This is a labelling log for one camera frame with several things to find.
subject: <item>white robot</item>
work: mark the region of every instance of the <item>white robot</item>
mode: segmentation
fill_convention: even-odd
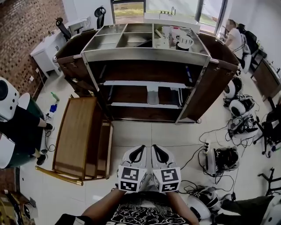
[[[128,192],[139,192],[147,181],[147,148],[144,145],[127,151],[118,168],[118,188]],[[177,191],[180,187],[180,168],[173,154],[159,146],[151,148],[152,180],[160,193]]]
[[[13,118],[18,105],[19,93],[6,79],[0,77],[0,121]]]

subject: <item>black shoe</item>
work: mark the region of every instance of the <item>black shoe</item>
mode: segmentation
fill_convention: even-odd
[[[49,123],[47,123],[47,126],[45,127],[45,130],[52,130],[53,126]]]
[[[46,156],[45,155],[40,155],[39,158],[37,158],[37,165],[41,166],[46,160]]]
[[[217,213],[211,215],[211,221],[212,221],[212,224],[211,224],[211,225],[217,225],[216,218],[217,218],[218,216],[219,216],[219,215],[218,215]]]

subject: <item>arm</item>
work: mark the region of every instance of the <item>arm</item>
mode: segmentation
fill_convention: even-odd
[[[234,37],[231,34],[229,34],[228,38],[227,38],[227,40],[225,42],[226,46],[230,46],[230,44],[232,43],[233,39],[234,39]]]
[[[194,213],[189,209],[181,196],[176,192],[166,193],[171,204],[172,210],[179,216],[187,219],[191,225],[199,225],[199,221]]]
[[[117,188],[114,189],[103,199],[87,208],[82,216],[87,216],[98,224],[119,204],[125,193],[125,191],[120,191]]]

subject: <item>white device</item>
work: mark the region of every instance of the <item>white device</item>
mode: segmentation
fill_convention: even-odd
[[[216,174],[216,158],[215,158],[215,150],[211,148],[211,142],[206,140],[207,148],[204,149],[203,153],[206,156],[206,164],[205,168],[209,174]]]
[[[245,62],[245,67],[243,69],[243,72],[246,74],[250,69],[250,65],[252,61],[251,50],[247,44],[245,44],[244,53],[246,53],[246,55],[243,57],[243,60]]]
[[[118,167],[118,188],[122,191],[139,192],[148,181],[147,148],[140,145],[125,152]],[[159,146],[151,147],[152,180],[160,193],[177,191],[180,187],[180,167],[177,167],[173,154]]]
[[[147,177],[147,148],[144,145],[125,152],[118,167],[118,188],[122,191],[139,192]]]
[[[227,98],[234,98],[235,95],[242,92],[243,82],[242,79],[238,76],[234,76],[229,82],[227,87],[224,89],[223,93]]]
[[[181,182],[180,167],[174,155],[159,145],[151,147],[152,180],[160,193],[179,190]]]
[[[198,219],[204,220],[211,217],[210,210],[199,198],[190,195],[187,198],[187,205]]]
[[[6,79],[0,77],[0,121],[12,119],[18,105],[19,93]]]
[[[247,94],[238,94],[229,105],[229,110],[234,116],[242,116],[250,111],[255,105],[255,100]]]
[[[23,211],[28,219],[34,219],[38,217],[38,209],[33,207],[30,203],[23,205]]]

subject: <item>black chair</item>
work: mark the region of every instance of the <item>black chair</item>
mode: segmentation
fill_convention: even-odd
[[[274,182],[277,182],[277,181],[281,181],[281,178],[273,179],[274,168],[271,168],[270,171],[271,171],[271,174],[270,174],[269,178],[265,174],[259,174],[258,175],[258,177],[262,176],[268,182],[268,190],[267,190],[267,193],[265,194],[265,196],[269,196],[270,194],[272,194],[272,193],[274,193],[276,191],[280,191],[281,190],[281,187],[279,187],[279,188],[271,188],[271,183],[274,183]]]
[[[65,37],[66,41],[68,41],[72,37],[71,33],[66,29],[65,25],[63,24],[63,19],[61,17],[56,19],[56,26],[63,33],[63,36]]]
[[[103,27],[105,13],[106,13],[106,10],[102,6],[96,9],[94,15],[95,15],[95,17],[97,17],[97,29],[100,29]]]
[[[267,115],[267,119],[265,122],[260,124],[259,117],[256,117],[256,124],[262,131],[262,136],[260,136],[257,140],[253,142],[255,145],[256,142],[264,137],[264,152],[263,155],[267,152],[267,144],[277,145],[281,142],[281,104],[274,105],[272,98],[268,98],[268,101],[272,107],[272,111]]]

